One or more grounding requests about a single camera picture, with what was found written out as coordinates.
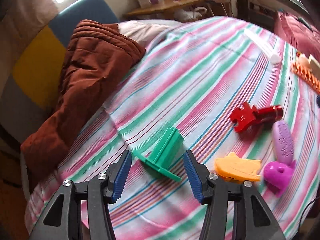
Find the striped pink green bedsheet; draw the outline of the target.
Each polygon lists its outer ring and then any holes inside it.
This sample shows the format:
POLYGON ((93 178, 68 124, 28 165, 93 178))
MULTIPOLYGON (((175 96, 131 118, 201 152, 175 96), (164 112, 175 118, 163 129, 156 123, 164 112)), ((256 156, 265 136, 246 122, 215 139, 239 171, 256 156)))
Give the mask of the striped pink green bedsheet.
POLYGON ((230 152, 241 158, 274 159, 270 129, 235 133, 230 113, 242 102, 259 108, 281 105, 295 142, 296 169, 281 197, 261 181, 257 188, 287 239, 292 239, 319 186, 319 107, 316 93, 291 71, 296 49, 257 25, 214 17, 161 33, 118 90, 80 132, 58 170, 39 183, 25 211, 31 231, 66 179, 89 180, 117 161, 124 150, 148 155, 165 130, 184 138, 170 165, 180 182, 133 159, 121 198, 109 207, 117 239, 198 239, 206 207, 199 204, 182 154, 214 168, 230 152), (244 34, 248 29, 281 57, 272 64, 244 34))

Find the green plastic stamp toy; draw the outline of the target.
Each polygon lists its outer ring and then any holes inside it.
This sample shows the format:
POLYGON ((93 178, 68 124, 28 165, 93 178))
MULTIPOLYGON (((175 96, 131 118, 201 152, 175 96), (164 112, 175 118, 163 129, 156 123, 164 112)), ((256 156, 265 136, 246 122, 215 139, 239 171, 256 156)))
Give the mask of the green plastic stamp toy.
POLYGON ((148 167, 157 171, 161 175, 179 182, 181 181, 181 178, 170 172, 169 167, 180 150, 183 141, 184 138, 177 128, 167 128, 161 139, 159 139, 156 146, 147 157, 138 152, 134 153, 134 155, 148 167))

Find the yellow-orange plastic punch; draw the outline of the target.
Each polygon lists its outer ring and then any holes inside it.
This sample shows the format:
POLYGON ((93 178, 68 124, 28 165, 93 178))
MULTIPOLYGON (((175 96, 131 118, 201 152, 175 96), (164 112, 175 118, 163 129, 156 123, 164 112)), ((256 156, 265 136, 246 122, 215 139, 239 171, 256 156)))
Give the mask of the yellow-orange plastic punch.
POLYGON ((214 167, 215 172, 227 180, 260 181, 258 171, 261 169, 261 161, 242 159, 234 152, 230 152, 225 157, 216 158, 214 167))

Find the orange hair claw clip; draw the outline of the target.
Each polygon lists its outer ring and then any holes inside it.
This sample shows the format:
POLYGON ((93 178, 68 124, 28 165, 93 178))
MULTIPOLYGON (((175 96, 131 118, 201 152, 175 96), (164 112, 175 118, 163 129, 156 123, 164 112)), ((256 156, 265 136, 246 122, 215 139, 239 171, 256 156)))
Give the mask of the orange hair claw clip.
POLYGON ((291 70, 319 95, 319 79, 312 73, 310 62, 303 53, 298 52, 291 70))

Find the wooden bedside table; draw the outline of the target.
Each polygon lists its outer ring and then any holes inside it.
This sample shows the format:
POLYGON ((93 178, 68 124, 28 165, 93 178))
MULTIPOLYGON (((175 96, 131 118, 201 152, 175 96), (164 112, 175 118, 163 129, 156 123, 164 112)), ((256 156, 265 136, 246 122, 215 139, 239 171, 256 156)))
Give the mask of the wooden bedside table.
POLYGON ((148 8, 134 9, 133 11, 124 14, 124 17, 131 18, 131 17, 143 16, 143 15, 165 14, 165 15, 169 15, 170 18, 173 18, 173 13, 177 9, 181 9, 191 5, 196 5, 199 3, 209 3, 209 2, 215 2, 218 4, 224 5, 224 4, 230 3, 230 0, 179 0, 179 1, 164 0, 161 3, 153 4, 148 8))

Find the white cylindrical tube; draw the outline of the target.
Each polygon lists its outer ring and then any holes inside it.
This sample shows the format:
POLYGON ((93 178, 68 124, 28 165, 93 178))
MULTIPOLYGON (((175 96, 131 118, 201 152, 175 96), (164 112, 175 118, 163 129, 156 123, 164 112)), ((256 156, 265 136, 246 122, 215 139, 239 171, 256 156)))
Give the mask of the white cylindrical tube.
POLYGON ((244 34, 266 55, 272 64, 281 63, 280 55, 267 41, 248 29, 244 30, 244 34))

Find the pink pillow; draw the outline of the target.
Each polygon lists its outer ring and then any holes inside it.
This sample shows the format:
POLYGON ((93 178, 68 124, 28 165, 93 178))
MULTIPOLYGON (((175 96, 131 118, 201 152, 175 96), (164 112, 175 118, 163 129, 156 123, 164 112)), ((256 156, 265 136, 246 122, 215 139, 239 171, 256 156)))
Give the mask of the pink pillow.
POLYGON ((312 55, 319 61, 319 30, 308 25, 309 28, 291 13, 278 11, 273 32, 307 57, 312 55))

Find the magenta plastic punch toy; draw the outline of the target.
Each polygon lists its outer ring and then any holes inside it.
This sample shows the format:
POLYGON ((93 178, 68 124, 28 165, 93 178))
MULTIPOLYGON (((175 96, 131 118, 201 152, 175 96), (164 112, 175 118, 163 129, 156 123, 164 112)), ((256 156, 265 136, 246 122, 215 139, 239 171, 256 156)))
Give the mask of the magenta plastic punch toy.
POLYGON ((267 187, 277 196, 281 197, 286 191, 293 177, 296 168, 296 160, 290 165, 271 161, 265 165, 263 170, 263 179, 267 187))

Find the rust brown quilt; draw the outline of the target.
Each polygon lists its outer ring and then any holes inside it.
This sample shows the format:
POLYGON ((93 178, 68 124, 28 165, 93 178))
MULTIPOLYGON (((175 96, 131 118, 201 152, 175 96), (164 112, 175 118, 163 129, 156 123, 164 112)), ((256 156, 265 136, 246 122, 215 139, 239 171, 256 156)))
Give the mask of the rust brown quilt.
POLYGON ((82 20, 69 41, 55 112, 21 145, 26 166, 39 182, 65 159, 79 132, 146 49, 116 24, 82 20))

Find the red metal block toy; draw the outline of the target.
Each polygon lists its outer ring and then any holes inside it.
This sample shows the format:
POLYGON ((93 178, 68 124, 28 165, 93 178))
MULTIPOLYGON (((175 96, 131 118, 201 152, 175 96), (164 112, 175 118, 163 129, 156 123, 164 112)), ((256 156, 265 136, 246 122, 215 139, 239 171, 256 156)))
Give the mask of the red metal block toy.
POLYGON ((230 114, 235 132, 242 133, 249 127, 259 124, 255 115, 257 111, 258 109, 255 106, 251 107, 248 102, 243 102, 239 107, 236 107, 230 114))

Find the purple oval embossed case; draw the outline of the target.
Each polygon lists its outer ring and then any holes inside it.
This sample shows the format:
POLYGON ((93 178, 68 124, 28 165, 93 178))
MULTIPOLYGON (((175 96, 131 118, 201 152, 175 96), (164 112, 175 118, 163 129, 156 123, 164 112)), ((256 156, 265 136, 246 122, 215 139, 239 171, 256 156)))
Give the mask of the purple oval embossed case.
POLYGON ((294 142, 288 124, 283 121, 276 121, 272 125, 272 142, 276 159, 288 166, 294 159, 294 142))

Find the grey yellow blue headboard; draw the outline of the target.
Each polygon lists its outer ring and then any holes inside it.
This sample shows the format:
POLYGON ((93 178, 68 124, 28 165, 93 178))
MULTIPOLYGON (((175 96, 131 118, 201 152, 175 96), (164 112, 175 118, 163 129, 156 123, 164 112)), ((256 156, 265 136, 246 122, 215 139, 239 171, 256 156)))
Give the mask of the grey yellow blue headboard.
POLYGON ((20 144, 53 113, 66 48, 81 20, 118 23, 105 0, 78 0, 58 13, 29 43, 1 94, 1 139, 20 144))

